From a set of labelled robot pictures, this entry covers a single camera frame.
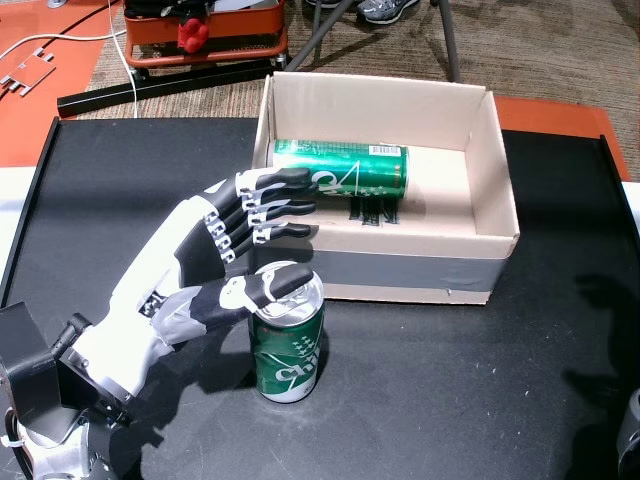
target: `red object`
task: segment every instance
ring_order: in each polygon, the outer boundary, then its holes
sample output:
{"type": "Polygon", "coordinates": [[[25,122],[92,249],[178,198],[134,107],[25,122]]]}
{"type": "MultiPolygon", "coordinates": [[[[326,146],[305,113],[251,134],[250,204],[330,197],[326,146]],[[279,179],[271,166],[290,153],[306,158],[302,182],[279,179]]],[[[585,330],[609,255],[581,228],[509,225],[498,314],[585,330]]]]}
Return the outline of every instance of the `red object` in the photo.
{"type": "Polygon", "coordinates": [[[134,56],[134,46],[176,42],[182,23],[180,19],[177,17],[125,17],[127,24],[125,58],[132,67],[154,68],[197,63],[239,62],[275,57],[287,52],[288,38],[284,23],[284,6],[285,0],[278,0],[278,4],[272,7],[212,12],[201,18],[201,21],[207,24],[210,39],[256,36],[257,45],[221,51],[213,48],[208,49],[208,45],[205,44],[196,53],[161,57],[134,56]],[[277,38],[277,44],[265,46],[263,39],[257,37],[258,35],[273,35],[277,38]]]}
{"type": "Polygon", "coordinates": [[[196,53],[209,38],[207,24],[198,18],[190,18],[184,25],[178,26],[178,47],[187,53],[196,53]]]}

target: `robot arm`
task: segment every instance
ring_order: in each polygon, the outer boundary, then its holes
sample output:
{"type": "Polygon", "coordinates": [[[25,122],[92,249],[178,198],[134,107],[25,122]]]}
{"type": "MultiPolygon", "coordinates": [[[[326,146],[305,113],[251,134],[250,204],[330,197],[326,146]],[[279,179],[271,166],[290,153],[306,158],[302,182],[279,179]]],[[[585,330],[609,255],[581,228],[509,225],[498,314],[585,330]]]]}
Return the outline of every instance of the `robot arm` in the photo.
{"type": "Polygon", "coordinates": [[[307,169],[259,169],[181,202],[116,286],[106,318],[73,344],[69,360],[126,403],[144,385],[150,366],[173,351],[172,345],[274,301],[277,295],[270,288],[282,296],[306,283],[309,269],[302,266],[280,273],[277,285],[268,285],[250,277],[225,281],[224,265],[254,244],[308,235],[306,225],[274,220],[313,211],[313,202],[290,198],[311,191],[307,169]]]}
{"type": "Polygon", "coordinates": [[[0,311],[0,337],[15,337],[0,338],[0,379],[11,401],[3,443],[25,474],[80,479],[104,471],[114,479],[110,431],[126,422],[149,368],[174,345],[233,324],[312,278],[308,267],[290,265],[226,279],[225,265],[255,244],[308,235],[308,226],[278,219],[312,212],[313,202],[292,197],[315,188],[307,169],[261,169],[182,201],[118,282],[107,316],[97,325],[77,316],[51,348],[24,305],[0,311]],[[67,392],[75,397],[63,398],[67,392]]]}

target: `white cable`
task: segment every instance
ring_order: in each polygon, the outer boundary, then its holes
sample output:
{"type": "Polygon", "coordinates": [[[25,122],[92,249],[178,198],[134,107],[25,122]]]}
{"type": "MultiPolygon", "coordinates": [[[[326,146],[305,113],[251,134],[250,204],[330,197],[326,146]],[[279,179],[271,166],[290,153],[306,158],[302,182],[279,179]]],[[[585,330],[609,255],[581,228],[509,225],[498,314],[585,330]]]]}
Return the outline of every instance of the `white cable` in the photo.
{"type": "Polygon", "coordinates": [[[113,35],[113,43],[116,46],[116,50],[118,51],[120,60],[122,60],[124,69],[126,70],[127,75],[129,75],[129,81],[131,82],[131,88],[133,89],[133,118],[138,118],[138,93],[136,92],[136,82],[133,79],[133,74],[129,69],[129,65],[127,64],[127,61],[124,59],[124,54],[122,53],[122,49],[118,44],[118,39],[116,38],[116,34],[113,31],[113,21],[111,20],[111,0],[107,0],[107,4],[109,5],[109,25],[111,26],[111,35],[113,35]]]}
{"type": "Polygon", "coordinates": [[[4,52],[2,52],[2,54],[0,55],[0,60],[2,60],[4,57],[9,55],[9,53],[11,53],[13,50],[18,48],[23,43],[30,42],[31,40],[39,40],[41,38],[57,38],[60,40],[74,40],[76,42],[93,42],[95,40],[108,40],[112,38],[114,35],[118,37],[120,35],[124,35],[125,33],[127,33],[126,30],[121,30],[115,33],[113,33],[113,30],[111,30],[111,33],[107,35],[100,35],[99,37],[76,37],[75,35],[60,35],[57,33],[41,33],[38,35],[31,35],[30,37],[23,38],[19,42],[14,43],[9,48],[7,48],[4,52]]]}

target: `black table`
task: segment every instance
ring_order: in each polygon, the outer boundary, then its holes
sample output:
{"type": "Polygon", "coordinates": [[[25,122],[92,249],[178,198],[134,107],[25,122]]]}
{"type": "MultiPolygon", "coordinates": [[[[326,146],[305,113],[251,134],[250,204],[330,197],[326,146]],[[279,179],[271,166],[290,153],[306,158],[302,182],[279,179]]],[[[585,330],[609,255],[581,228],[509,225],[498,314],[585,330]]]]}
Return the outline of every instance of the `black table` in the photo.
{"type": "MultiPolygon", "coordinates": [[[[98,321],[173,206],[248,168],[255,127],[59,124],[6,303],[50,343],[76,311],[98,321]]],[[[327,302],[321,376],[293,405],[256,393],[245,323],[193,341],[151,371],[116,467],[141,449],[148,480],[611,478],[637,384],[637,237],[603,142],[504,138],[522,236],[487,306],[327,302]]],[[[8,450],[0,467],[15,477],[8,450]]]]}

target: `green can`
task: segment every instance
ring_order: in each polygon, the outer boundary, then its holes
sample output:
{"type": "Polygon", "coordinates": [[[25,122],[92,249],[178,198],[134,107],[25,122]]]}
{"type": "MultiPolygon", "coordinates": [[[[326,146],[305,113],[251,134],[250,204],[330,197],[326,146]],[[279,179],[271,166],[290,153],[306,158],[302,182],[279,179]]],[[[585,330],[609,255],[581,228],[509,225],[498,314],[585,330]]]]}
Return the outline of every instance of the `green can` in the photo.
{"type": "MultiPolygon", "coordinates": [[[[294,262],[270,263],[256,273],[294,262]]],[[[258,391],[269,400],[291,403],[306,397],[316,383],[324,289],[317,274],[298,290],[254,313],[249,320],[258,391]]]]}
{"type": "Polygon", "coordinates": [[[409,151],[399,145],[276,140],[273,166],[306,167],[324,195],[404,197],[409,151]]]}

